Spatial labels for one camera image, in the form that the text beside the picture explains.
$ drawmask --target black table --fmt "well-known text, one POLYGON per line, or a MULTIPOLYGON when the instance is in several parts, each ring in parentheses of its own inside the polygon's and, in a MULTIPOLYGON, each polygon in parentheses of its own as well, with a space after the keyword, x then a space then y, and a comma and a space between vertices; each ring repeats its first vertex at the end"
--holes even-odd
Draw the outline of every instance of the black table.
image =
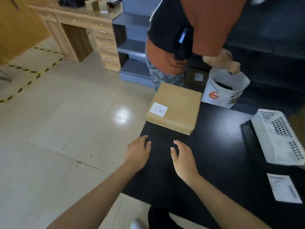
POLYGON ((274 199, 267 174, 289 175, 305 201, 305 170, 266 162, 251 115, 201 103, 190 136, 146 122, 149 159, 123 193, 208 228, 220 228, 196 194, 177 176, 170 147, 178 139, 193 151, 201 176, 275 228, 305 228, 305 206, 274 199))

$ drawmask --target perforated basket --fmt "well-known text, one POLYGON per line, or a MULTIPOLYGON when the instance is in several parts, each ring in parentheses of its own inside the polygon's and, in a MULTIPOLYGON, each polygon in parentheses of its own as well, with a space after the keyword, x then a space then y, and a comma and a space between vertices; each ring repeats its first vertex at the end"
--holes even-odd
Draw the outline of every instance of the perforated basket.
POLYGON ((304 149, 282 112, 259 109, 251 122, 268 163, 305 164, 304 149))

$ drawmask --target black pants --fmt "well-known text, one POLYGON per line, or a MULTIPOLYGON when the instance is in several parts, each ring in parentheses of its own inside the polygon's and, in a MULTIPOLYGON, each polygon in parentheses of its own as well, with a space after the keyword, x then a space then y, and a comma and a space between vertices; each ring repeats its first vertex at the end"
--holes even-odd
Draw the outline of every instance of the black pants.
POLYGON ((183 229, 171 219, 169 213, 164 209, 158 209, 153 206, 148 212, 149 229, 183 229))

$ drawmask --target left hand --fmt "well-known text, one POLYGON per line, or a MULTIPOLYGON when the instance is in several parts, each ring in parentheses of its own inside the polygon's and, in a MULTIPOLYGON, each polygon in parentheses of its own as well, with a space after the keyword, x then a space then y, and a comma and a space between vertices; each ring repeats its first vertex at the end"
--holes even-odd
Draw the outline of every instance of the left hand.
POLYGON ((147 142, 146 147, 144 147, 147 137, 147 135, 137 137, 128 145, 124 163, 130 165, 135 172, 144 167, 149 157, 151 142, 147 142))

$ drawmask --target camouflage pants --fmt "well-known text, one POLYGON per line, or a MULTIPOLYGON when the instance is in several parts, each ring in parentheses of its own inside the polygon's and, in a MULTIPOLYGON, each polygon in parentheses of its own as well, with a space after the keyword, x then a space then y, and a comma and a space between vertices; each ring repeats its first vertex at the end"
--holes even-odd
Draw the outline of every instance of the camouflage pants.
POLYGON ((158 88, 160 87, 161 83, 168 83, 177 85, 180 87, 183 87, 184 83, 184 73, 181 75, 168 75, 160 71, 158 68, 156 68, 148 59, 146 55, 146 64, 149 68, 149 73, 152 78, 155 90, 158 91, 158 88))

